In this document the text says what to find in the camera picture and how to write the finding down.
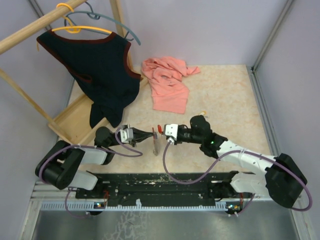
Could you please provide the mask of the red key tag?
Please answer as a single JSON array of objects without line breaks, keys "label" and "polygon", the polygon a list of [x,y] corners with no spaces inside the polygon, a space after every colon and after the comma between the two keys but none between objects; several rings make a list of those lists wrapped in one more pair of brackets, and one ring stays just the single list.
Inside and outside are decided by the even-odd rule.
[{"label": "red key tag", "polygon": [[163,133],[163,130],[162,130],[162,127],[158,124],[157,125],[157,131],[162,134]]}]

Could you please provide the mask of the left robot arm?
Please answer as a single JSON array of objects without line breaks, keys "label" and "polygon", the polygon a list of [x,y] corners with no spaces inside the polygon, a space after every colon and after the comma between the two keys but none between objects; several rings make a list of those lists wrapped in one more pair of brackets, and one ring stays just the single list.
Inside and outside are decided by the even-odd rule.
[{"label": "left robot arm", "polygon": [[115,155],[138,158],[143,155],[134,147],[148,138],[157,138],[157,133],[143,131],[127,125],[112,132],[106,126],[95,132],[94,145],[70,144],[59,140],[35,168],[35,175],[45,184],[59,190],[65,188],[85,189],[97,199],[103,195],[104,186],[98,183],[93,173],[80,171],[82,164],[107,165]]}]

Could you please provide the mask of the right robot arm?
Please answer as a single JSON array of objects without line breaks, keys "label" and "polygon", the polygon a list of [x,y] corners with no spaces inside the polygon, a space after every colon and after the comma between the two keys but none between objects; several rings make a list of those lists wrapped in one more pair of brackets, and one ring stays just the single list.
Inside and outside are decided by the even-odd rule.
[{"label": "right robot arm", "polygon": [[190,127],[177,125],[169,131],[178,143],[199,144],[206,156],[250,171],[235,174],[223,185],[223,192],[229,198],[235,198],[239,193],[265,195],[290,209],[307,184],[307,179],[289,155],[272,156],[247,150],[213,132],[202,115],[192,117]]}]

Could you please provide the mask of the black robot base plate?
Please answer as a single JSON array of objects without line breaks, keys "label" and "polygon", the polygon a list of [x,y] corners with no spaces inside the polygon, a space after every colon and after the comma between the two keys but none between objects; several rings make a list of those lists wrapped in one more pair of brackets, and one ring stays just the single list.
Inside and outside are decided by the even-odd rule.
[{"label": "black robot base plate", "polygon": [[79,188],[77,199],[106,199],[110,207],[213,207],[223,199],[243,199],[250,193],[237,193],[231,186],[236,171],[213,172],[196,183],[180,184],[166,173],[104,173],[97,174],[92,190]]}]

